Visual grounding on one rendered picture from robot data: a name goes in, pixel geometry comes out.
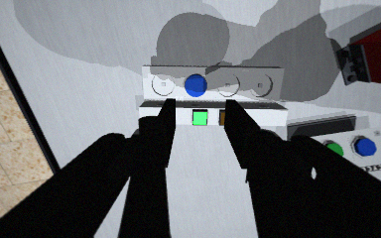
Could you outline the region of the grey key housing with blue and green buttons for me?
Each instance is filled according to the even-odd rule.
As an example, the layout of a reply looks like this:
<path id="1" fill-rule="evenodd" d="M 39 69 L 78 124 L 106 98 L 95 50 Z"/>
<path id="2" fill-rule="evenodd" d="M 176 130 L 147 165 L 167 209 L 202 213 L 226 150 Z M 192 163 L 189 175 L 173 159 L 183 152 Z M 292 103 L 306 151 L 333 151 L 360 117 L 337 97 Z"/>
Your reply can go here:
<path id="1" fill-rule="evenodd" d="M 381 178 L 381 127 L 355 130 L 355 123 L 352 116 L 288 126 L 288 141 L 296 135 L 309 136 Z"/>

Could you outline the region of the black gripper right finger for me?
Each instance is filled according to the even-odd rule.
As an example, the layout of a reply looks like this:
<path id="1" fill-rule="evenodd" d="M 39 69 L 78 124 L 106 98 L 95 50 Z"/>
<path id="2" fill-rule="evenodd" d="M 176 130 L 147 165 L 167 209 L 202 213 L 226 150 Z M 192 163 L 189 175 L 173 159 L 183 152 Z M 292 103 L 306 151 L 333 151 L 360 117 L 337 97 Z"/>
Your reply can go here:
<path id="1" fill-rule="evenodd" d="M 247 169 L 258 238 L 381 238 L 380 179 L 309 136 L 261 129 L 235 99 L 224 130 Z"/>

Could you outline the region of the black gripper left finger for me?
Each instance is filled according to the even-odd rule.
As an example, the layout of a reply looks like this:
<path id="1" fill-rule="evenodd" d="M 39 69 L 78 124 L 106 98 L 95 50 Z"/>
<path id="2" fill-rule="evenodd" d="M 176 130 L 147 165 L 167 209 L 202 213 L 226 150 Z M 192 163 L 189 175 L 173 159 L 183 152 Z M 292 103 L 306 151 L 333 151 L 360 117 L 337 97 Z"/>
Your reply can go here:
<path id="1" fill-rule="evenodd" d="M 0 217 L 0 238 L 93 238 L 130 177 L 117 238 L 172 238 L 167 193 L 176 98 L 108 133 Z"/>

